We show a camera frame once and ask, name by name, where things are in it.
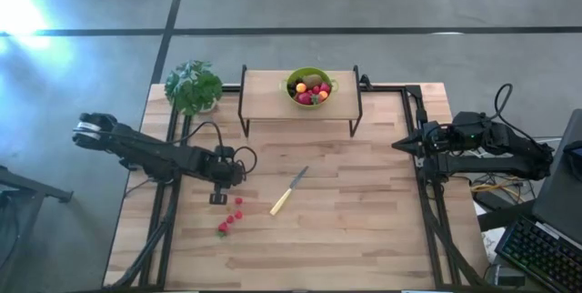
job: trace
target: potted plant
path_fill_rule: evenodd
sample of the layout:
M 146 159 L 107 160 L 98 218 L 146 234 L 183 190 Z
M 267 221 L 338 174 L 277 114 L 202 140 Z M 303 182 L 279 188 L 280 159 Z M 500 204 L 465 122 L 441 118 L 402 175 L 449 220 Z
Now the potted plant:
M 210 63 L 188 61 L 172 70 L 166 80 L 166 97 L 186 116 L 209 112 L 222 97 L 222 81 Z

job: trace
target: green bowl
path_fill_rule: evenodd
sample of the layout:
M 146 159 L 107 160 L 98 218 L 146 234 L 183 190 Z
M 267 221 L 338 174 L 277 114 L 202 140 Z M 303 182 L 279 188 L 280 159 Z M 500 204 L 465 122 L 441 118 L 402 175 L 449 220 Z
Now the green bowl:
M 289 95 L 289 93 L 287 92 L 287 85 L 295 83 L 295 81 L 299 78 L 303 78 L 304 76 L 309 76 L 309 75 L 313 75 L 313 74 L 320 75 L 321 79 L 323 79 L 323 81 L 326 82 L 331 87 L 331 91 L 329 92 L 329 95 L 327 96 L 327 98 L 323 102 L 321 102 L 320 104 L 312 105 L 312 106 L 302 105 L 301 103 L 295 101 L 295 99 Z M 325 102 L 327 102 L 327 100 L 329 100 L 329 98 L 331 98 L 331 96 L 333 95 L 332 93 L 337 91 L 337 89 L 339 88 L 339 85 L 335 79 L 331 79 L 323 70 L 317 69 L 314 67 L 304 67 L 304 68 L 299 68 L 296 71 L 294 71 L 291 75 L 289 75 L 287 80 L 284 80 L 283 82 L 281 82 L 281 85 L 279 85 L 279 87 L 281 88 L 281 90 L 283 91 L 285 96 L 287 96 L 287 98 L 290 101 L 292 101 L 293 103 L 295 103 L 297 106 L 304 108 L 304 109 L 313 110 L 313 109 L 317 109 L 318 107 L 322 106 Z

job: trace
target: yellow cable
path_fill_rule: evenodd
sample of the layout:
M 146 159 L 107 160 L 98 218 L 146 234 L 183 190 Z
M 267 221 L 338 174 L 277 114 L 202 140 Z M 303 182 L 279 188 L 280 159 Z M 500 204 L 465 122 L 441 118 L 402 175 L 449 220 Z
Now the yellow cable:
M 501 188 L 501 189 L 505 190 L 507 193 L 510 193 L 513 196 L 517 197 L 518 201 L 524 202 L 524 199 L 521 198 L 521 196 L 518 193 L 516 193 L 514 190 L 509 189 L 509 188 L 504 186 L 505 183 L 512 181 L 512 180 L 515 180 L 515 179 L 517 179 L 517 177 L 510 177 L 509 179 L 506 179 L 506 180 L 502 181 L 501 183 L 495 184 L 495 185 L 480 184 L 480 185 L 471 187 L 471 192 L 487 192 L 487 191 Z

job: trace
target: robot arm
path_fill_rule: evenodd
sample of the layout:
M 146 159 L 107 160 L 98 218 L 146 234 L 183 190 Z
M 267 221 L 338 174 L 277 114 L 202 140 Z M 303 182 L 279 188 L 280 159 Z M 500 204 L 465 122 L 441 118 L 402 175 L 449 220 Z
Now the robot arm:
M 446 181 L 457 172 L 499 172 L 527 179 L 549 175 L 553 149 L 517 136 L 511 127 L 493 122 L 484 114 L 461 112 L 451 125 L 436 121 L 425 123 L 411 136 L 392 145 L 393 148 L 424 158 L 425 173 Z M 492 155 L 511 157 L 455 157 L 449 152 L 483 148 Z
M 198 146 L 174 146 L 136 132 L 107 114 L 82 114 L 80 120 L 73 134 L 76 145 L 116 154 L 122 166 L 132 170 L 132 165 L 139 165 L 158 182 L 171 182 L 179 175 L 213 182 L 211 204 L 225 204 L 226 195 L 220 190 L 240 184 L 246 174 L 233 160 L 235 150 L 230 146 L 217 146 L 214 152 Z

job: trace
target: keyboard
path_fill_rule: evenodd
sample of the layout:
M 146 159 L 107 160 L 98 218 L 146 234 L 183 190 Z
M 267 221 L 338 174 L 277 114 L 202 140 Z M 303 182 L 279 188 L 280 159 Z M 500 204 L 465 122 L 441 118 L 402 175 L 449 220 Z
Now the keyboard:
M 496 252 L 555 292 L 582 293 L 582 251 L 525 217 L 506 229 Z

